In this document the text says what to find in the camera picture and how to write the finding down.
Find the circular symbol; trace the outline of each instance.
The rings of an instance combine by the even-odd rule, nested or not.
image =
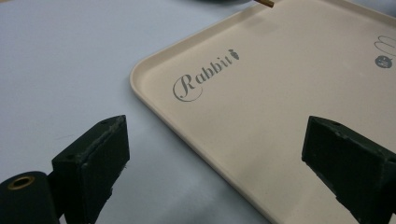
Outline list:
[[[387,56],[381,55],[375,59],[375,63],[378,67],[381,68],[391,68],[392,67],[392,59]]]

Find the tray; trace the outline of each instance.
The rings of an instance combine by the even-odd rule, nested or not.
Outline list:
[[[332,119],[396,150],[395,26],[346,1],[254,5],[143,60],[130,81],[273,223],[357,223],[302,162],[305,129],[310,115]]]

